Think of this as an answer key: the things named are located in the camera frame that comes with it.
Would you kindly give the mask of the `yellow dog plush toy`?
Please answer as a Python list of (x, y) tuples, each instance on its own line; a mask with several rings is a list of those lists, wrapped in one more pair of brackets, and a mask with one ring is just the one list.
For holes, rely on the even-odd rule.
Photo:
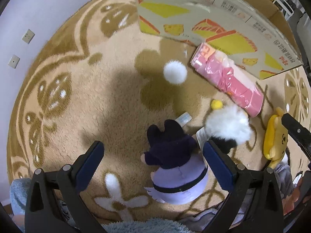
[(270, 161), (268, 167), (276, 168), (282, 161), (288, 143), (288, 130), (283, 126), (281, 118), (285, 112), (277, 107), (268, 120), (263, 144), (263, 155)]

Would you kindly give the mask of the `white fluffy plush yellow pompoms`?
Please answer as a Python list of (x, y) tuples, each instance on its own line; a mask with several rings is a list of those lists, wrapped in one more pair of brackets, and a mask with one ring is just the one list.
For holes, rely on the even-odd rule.
[(224, 105), (215, 99), (210, 107), (204, 126), (196, 132), (200, 149), (212, 140), (223, 153), (228, 154), (232, 148), (250, 140), (252, 129), (244, 110), (236, 105)]

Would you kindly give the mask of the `purple white-haired plush doll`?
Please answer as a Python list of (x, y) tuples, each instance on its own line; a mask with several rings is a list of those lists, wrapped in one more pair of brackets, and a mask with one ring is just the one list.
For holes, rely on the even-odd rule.
[(208, 182), (208, 167), (196, 152), (196, 140), (171, 119), (164, 121), (163, 131), (151, 125), (147, 139), (150, 148), (141, 155), (141, 161), (158, 167), (151, 173), (152, 187), (145, 188), (148, 195), (171, 205), (184, 205), (198, 198)]

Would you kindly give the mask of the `pink wrapped tissue pack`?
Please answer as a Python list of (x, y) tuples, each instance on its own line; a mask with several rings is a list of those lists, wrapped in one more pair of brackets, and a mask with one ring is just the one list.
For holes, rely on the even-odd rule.
[(263, 105), (263, 94), (225, 53), (207, 43), (201, 43), (190, 64), (199, 75), (227, 94), (251, 117), (259, 114)]

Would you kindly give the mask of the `printed cardboard box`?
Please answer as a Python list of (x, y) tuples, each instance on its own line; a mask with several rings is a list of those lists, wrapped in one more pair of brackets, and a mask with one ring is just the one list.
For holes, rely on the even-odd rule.
[(242, 0), (136, 0), (140, 29), (227, 54), (266, 79), (302, 64), (297, 50), (266, 17)]

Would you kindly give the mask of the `white fluffy pompom ball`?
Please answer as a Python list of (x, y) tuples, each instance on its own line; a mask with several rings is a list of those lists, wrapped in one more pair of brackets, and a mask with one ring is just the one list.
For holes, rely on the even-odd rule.
[(177, 60), (171, 60), (163, 68), (163, 75), (166, 81), (173, 85), (179, 85), (186, 81), (188, 71), (186, 66)]

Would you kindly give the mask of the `beige patterned carpet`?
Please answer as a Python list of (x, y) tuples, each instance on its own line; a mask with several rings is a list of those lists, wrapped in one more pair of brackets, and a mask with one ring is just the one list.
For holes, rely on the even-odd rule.
[[(91, 0), (52, 36), (32, 64), (15, 101), (7, 140), (8, 179), (34, 170), (59, 170), (96, 140), (105, 154), (81, 196), (101, 223), (150, 218), (190, 220), (222, 202), (223, 191), (208, 172), (203, 193), (185, 205), (153, 200), (153, 167), (140, 160), (147, 129), (189, 113), (185, 131), (202, 127), (213, 99), (231, 99), (190, 66), (195, 48), (140, 31), (135, 0)], [(173, 85), (163, 68), (187, 66)]]

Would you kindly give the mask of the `lower white wall socket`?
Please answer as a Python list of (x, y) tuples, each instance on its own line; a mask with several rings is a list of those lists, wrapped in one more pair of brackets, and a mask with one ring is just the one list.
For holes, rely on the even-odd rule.
[(15, 69), (17, 67), (17, 64), (19, 63), (19, 61), (20, 61), (20, 58), (18, 56), (12, 55), (12, 57), (8, 63), (8, 66)]

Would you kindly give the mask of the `white wall socket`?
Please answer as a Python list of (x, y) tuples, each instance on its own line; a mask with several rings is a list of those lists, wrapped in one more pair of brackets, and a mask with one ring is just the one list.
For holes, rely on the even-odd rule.
[(20, 58), (18, 56), (12, 55), (12, 57), (8, 63), (8, 66), (15, 69), (17, 67), (17, 64), (19, 63), (19, 61), (20, 61)]
[(28, 29), (26, 33), (23, 35), (22, 41), (29, 44), (34, 36), (35, 36), (35, 33), (32, 32), (30, 29)]

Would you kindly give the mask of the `upper white wall socket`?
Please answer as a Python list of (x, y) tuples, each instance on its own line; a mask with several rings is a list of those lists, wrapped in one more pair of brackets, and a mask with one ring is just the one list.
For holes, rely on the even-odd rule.
[(30, 29), (28, 29), (26, 33), (23, 35), (22, 41), (29, 44), (34, 36), (35, 36), (35, 33), (32, 32)]

